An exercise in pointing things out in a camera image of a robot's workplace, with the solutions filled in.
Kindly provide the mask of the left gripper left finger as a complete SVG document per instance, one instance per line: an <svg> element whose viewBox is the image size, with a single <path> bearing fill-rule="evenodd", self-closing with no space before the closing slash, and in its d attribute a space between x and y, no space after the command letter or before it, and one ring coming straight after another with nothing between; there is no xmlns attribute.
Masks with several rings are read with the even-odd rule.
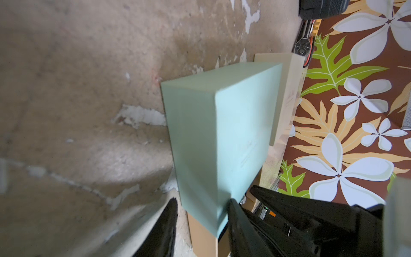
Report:
<svg viewBox="0 0 411 257"><path fill-rule="evenodd" d="M132 257L173 257L176 242L178 202L169 200L140 248Z"/></svg>

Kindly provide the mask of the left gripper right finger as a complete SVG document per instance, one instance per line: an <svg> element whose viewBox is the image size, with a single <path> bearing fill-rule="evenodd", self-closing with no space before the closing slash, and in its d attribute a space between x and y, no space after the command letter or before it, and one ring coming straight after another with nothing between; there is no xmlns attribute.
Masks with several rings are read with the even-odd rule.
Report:
<svg viewBox="0 0 411 257"><path fill-rule="evenodd" d="M232 257L273 256L235 199L228 203L228 231Z"/></svg>

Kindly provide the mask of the white drawer jewelry box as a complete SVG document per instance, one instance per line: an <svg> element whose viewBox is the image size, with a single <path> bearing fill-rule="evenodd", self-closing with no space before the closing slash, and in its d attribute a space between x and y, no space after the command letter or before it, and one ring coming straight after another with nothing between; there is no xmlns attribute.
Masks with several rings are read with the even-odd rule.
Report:
<svg viewBox="0 0 411 257"><path fill-rule="evenodd" d="M270 146L288 140L293 122L295 102L300 95L300 81L305 58L294 53L255 54L255 62L271 62L282 65L279 91L270 138Z"/></svg>

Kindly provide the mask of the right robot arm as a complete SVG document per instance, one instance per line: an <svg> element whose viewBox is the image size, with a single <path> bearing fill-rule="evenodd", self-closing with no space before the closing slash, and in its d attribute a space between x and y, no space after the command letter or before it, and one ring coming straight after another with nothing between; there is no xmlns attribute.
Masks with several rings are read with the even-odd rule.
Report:
<svg viewBox="0 0 411 257"><path fill-rule="evenodd" d="M253 257L408 257L411 205L396 188L385 204L368 208L287 196L253 186L273 217L245 211L244 246Z"/></svg>

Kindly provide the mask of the metal ratchet wrench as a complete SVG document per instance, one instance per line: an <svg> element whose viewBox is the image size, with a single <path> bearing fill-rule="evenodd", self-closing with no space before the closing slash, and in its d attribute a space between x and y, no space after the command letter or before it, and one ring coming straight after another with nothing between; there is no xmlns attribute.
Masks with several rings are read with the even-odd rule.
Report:
<svg viewBox="0 0 411 257"><path fill-rule="evenodd" d="M292 52L307 59L313 47L311 33L314 27L314 20L303 20L299 34L296 38Z"/></svg>

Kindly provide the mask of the black plastic tool case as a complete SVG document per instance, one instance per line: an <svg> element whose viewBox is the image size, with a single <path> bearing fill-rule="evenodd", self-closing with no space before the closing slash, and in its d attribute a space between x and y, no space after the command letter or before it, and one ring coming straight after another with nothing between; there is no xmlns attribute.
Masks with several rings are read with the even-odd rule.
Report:
<svg viewBox="0 0 411 257"><path fill-rule="evenodd" d="M300 0L299 16L303 20L338 16L348 8L350 0Z"/></svg>

